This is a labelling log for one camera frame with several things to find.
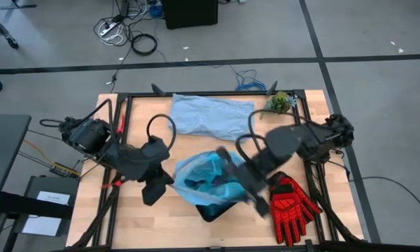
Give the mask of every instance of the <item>white cable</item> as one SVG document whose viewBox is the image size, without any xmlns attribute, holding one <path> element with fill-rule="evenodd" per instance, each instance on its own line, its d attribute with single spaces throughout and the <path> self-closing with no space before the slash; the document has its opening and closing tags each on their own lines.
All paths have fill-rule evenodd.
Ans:
<svg viewBox="0 0 420 252">
<path fill-rule="evenodd" d="M 130 16 L 130 17 L 136 17 L 136 16 L 138 16 L 138 15 L 143 15 L 143 14 L 145 14 L 145 13 L 146 13 L 147 6 L 148 6 L 148 3 L 147 3 L 147 0 L 145 0 L 145 10 L 144 10 L 142 13 L 138 13 L 138 14 L 128 14 L 128 16 Z"/>
<path fill-rule="evenodd" d="M 102 24 L 100 24 L 100 26 L 98 27 L 98 34 L 101 34 L 101 28 L 103 27 L 103 25 L 105 24 L 106 22 L 103 22 Z M 107 37 L 107 38 L 104 38 L 104 37 L 102 37 L 101 35 L 99 36 L 99 40 L 101 41 L 101 42 L 103 42 L 103 44 L 104 45 L 106 45 L 106 46 L 114 46 L 114 45 L 118 45 L 118 44 L 120 44 L 120 43 L 122 43 L 124 40 L 125 40 L 125 38 L 123 38 L 123 36 L 121 36 L 121 32 L 123 31 L 123 26 L 121 25 L 121 24 L 119 24 L 118 25 L 118 28 L 117 28 L 117 32 L 114 34 L 114 35 L 112 35 L 112 36 L 109 36 L 109 37 Z M 119 42 L 116 42 L 116 43 L 107 43 L 107 42 L 109 42 L 109 41 L 111 41 L 111 40 L 113 40 L 113 39 L 116 39 L 116 38 L 120 38 L 120 40 L 119 40 Z"/>
</svg>

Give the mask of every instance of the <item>plastic bag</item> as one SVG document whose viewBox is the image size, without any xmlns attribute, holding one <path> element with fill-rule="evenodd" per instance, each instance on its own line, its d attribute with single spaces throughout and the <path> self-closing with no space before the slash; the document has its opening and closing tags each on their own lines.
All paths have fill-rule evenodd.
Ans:
<svg viewBox="0 0 420 252">
<path fill-rule="evenodd" d="M 229 153 L 232 161 L 239 165 L 243 160 Z M 187 202 L 208 206 L 240 201 L 244 189 L 236 178 L 225 173 L 224 161 L 215 151 L 208 151 L 177 162 L 174 170 L 173 188 Z"/>
</svg>

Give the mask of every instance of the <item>wooden table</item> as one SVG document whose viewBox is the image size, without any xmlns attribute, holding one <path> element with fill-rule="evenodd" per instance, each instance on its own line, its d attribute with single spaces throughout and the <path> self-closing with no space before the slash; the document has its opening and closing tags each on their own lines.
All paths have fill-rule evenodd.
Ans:
<svg viewBox="0 0 420 252">
<path fill-rule="evenodd" d="M 329 111 L 323 91 L 305 90 L 305 94 L 311 119 L 318 123 L 324 123 L 324 119 L 329 116 Z M 113 108 L 115 108 L 116 94 L 101 94 L 98 98 L 98 104 L 107 98 L 113 101 Z M 261 109 L 268 99 L 265 95 L 220 98 L 245 102 L 253 101 L 256 109 Z M 169 114 L 171 100 L 171 97 L 133 99 L 129 125 L 126 126 L 129 127 L 127 143 L 136 147 L 146 143 L 146 124 L 148 120 L 158 113 Z M 300 111 L 303 111 L 300 102 L 297 106 Z M 108 109 L 106 106 L 96 114 L 96 118 L 107 120 Z M 279 125 L 294 123 L 292 116 L 266 115 L 260 120 L 257 114 L 255 117 L 255 133 L 265 135 L 266 132 Z M 155 136 L 162 137 L 166 144 L 172 137 L 171 130 L 167 126 L 167 120 L 164 118 L 156 119 L 151 125 L 150 132 Z M 172 175 L 177 161 L 204 151 L 215 150 L 217 146 L 226 146 L 229 151 L 236 152 L 233 143 L 230 141 L 206 136 L 178 135 L 176 143 L 170 150 L 171 157 L 165 160 L 162 166 L 166 172 Z M 242 147 L 248 155 L 256 153 L 251 140 L 243 143 Z M 342 164 L 341 157 L 335 154 L 332 154 L 331 160 Z M 86 162 L 83 173 L 93 166 L 93 162 Z M 280 170 L 292 176 L 307 190 L 304 165 L 297 155 L 281 166 Z M 325 170 L 325 179 L 333 210 L 354 235 L 362 238 L 361 226 L 345 171 L 341 167 L 330 163 L 325 165 Z M 95 217 L 103 174 L 104 169 L 98 167 L 80 182 L 67 245 L 76 242 Z M 153 206 L 144 205 L 141 198 L 143 187 L 144 183 L 128 182 L 120 189 L 113 249 L 277 245 L 270 217 L 261 218 L 252 205 L 238 203 L 214 222 L 207 223 L 202 220 L 194 206 L 185 202 L 171 188 L 167 188 L 164 196 Z M 325 237 L 330 239 L 328 223 L 324 213 L 322 213 L 321 218 Z M 103 220 L 101 244 L 105 241 L 107 222 L 108 217 Z M 305 239 L 311 239 L 314 244 L 318 243 L 314 222 L 307 225 L 307 236 L 303 237 L 300 243 L 303 244 Z"/>
</svg>

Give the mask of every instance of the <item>small plant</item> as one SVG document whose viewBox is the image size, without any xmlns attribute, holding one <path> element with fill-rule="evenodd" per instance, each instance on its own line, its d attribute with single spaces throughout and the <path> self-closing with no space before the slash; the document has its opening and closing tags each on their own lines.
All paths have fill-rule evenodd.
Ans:
<svg viewBox="0 0 420 252">
<path fill-rule="evenodd" d="M 264 109 L 272 109 L 278 113 L 287 112 L 291 107 L 295 107 L 297 101 L 295 98 L 289 96 L 285 92 L 276 93 L 269 101 L 266 102 Z"/>
</svg>

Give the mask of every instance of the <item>red glove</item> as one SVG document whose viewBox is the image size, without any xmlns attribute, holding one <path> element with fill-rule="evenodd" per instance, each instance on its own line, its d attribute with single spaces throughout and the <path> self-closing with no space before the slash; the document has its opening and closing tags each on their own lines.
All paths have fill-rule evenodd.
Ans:
<svg viewBox="0 0 420 252">
<path fill-rule="evenodd" d="M 282 171 L 274 174 L 269 182 L 272 185 L 269 192 L 277 243 L 282 244 L 285 239 L 286 245 L 292 246 L 293 242 L 300 242 L 300 236 L 307 234 L 305 225 L 322 210 L 297 182 Z"/>
</svg>

